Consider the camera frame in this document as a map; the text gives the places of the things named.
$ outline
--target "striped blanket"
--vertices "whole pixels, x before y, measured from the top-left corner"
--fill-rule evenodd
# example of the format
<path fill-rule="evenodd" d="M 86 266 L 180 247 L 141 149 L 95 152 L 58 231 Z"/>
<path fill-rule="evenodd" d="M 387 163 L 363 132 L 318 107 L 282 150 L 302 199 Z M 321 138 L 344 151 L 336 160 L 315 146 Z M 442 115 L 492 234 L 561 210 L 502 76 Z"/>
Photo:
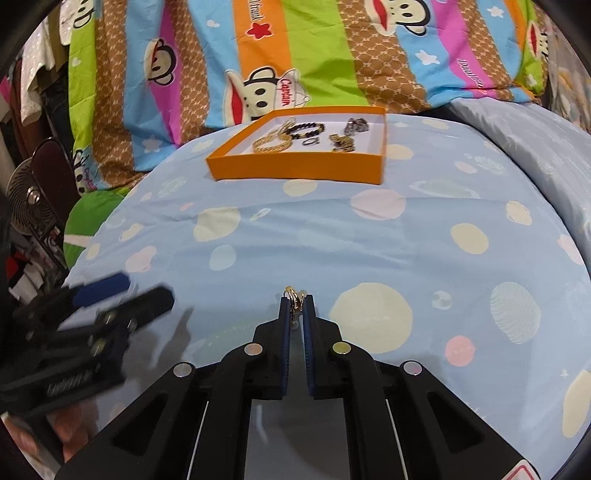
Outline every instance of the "striped blanket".
<path fill-rule="evenodd" d="M 278 108 L 542 93 L 531 0 L 80 0 L 70 118 L 81 192 L 136 183 L 180 145 Z"/>

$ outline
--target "polka dot bedsheet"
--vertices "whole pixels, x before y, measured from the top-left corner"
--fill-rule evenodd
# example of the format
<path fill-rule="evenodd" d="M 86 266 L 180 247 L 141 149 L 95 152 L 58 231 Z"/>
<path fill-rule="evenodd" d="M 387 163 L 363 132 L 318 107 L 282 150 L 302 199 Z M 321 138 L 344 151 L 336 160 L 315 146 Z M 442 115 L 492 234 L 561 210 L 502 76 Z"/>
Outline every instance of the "polka dot bedsheet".
<path fill-rule="evenodd" d="M 390 115 L 383 185 L 215 182 L 204 159 L 239 128 L 160 164 L 72 269 L 176 295 L 97 399 L 99 428 L 176 362 L 249 341 L 292 285 L 376 359 L 422 362 L 550 479 L 588 425 L 591 282 L 528 177 L 471 127 Z"/>

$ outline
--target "finger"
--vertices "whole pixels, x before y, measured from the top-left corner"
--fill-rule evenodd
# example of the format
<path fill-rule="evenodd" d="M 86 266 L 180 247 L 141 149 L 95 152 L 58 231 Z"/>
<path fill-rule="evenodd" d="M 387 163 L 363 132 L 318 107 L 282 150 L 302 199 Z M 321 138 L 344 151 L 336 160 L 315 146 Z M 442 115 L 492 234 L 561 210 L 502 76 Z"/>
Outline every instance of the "finger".
<path fill-rule="evenodd" d="M 72 436 L 72 439 L 64 445 L 64 460 L 68 462 L 81 448 L 88 443 L 86 428 L 80 427 Z"/>
<path fill-rule="evenodd" d="M 82 408 L 79 405 L 56 412 L 53 429 L 63 443 L 69 442 L 82 425 Z"/>
<path fill-rule="evenodd" d="M 10 419 L 4 420 L 4 425 L 14 440 L 14 443 L 22 452 L 28 453 L 34 457 L 37 456 L 39 453 L 39 447 L 30 433 L 20 427 L 17 427 Z"/>

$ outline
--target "open box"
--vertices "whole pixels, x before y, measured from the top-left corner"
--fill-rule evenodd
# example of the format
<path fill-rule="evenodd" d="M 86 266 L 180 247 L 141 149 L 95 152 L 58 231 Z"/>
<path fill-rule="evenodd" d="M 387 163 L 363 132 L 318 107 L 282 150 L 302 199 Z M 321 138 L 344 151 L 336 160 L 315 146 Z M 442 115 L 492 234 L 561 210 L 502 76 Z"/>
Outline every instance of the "open box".
<path fill-rule="evenodd" d="M 304 146 L 294 140 L 282 152 L 252 151 L 252 143 L 293 117 L 298 124 L 319 122 L 326 130 L 320 143 Z M 364 118 L 369 131 L 353 136 L 355 151 L 333 152 L 329 135 L 343 135 L 350 118 Z M 216 149 L 207 158 L 215 180 L 229 179 L 311 179 L 382 183 L 386 152 L 386 112 L 373 106 L 326 106 L 274 110 Z"/>

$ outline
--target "fan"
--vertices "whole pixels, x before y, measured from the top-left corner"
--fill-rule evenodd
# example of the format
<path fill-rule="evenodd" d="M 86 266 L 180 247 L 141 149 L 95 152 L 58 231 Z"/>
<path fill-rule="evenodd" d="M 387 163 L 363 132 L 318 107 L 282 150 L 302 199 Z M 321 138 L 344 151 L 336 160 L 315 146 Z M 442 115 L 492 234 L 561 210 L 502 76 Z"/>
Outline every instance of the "fan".
<path fill-rule="evenodd" d="M 56 216 L 33 178 L 30 158 L 13 172 L 7 196 L 12 203 L 12 226 L 18 232 L 44 236 L 55 225 Z"/>

